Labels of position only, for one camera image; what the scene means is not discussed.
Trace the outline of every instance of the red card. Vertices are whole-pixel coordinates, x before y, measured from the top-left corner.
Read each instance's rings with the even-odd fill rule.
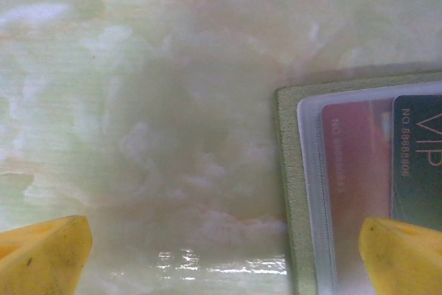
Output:
[[[366,217],[391,214],[392,99],[322,111],[338,293],[374,294],[358,250]]]

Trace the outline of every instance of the dark green card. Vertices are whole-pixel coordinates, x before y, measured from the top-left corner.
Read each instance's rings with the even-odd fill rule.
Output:
[[[442,231],[442,95],[404,95],[393,105],[393,214]]]

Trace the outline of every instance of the yellow object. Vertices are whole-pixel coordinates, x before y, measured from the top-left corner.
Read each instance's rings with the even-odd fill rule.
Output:
[[[359,251],[377,295],[442,294],[442,233],[367,218]]]
[[[0,294],[74,294],[91,247],[83,216],[0,233]]]

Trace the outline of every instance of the marble surface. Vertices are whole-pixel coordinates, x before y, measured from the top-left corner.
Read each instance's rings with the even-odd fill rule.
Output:
[[[0,0],[0,230],[88,216],[78,294],[290,294],[272,95],[442,62],[442,0]]]

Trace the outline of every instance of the card holder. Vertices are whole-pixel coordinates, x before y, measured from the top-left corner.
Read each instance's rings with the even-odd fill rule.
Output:
[[[440,72],[416,73],[277,91],[299,294],[374,294],[357,251],[357,235],[363,218],[392,216],[393,100],[442,94],[441,79]],[[340,128],[333,127],[333,118],[340,118]],[[342,131],[340,142],[333,130]],[[340,179],[340,168],[347,179]]]

